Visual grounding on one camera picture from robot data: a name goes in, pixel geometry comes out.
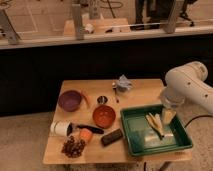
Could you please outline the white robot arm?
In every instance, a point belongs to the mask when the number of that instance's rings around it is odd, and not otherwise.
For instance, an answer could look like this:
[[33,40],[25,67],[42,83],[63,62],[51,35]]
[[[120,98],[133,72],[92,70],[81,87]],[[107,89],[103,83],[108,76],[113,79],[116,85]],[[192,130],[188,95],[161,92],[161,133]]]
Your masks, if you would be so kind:
[[166,87],[160,93],[162,105],[175,110],[189,99],[213,114],[213,87],[205,83],[207,76],[207,67],[199,61],[170,69],[165,75]]

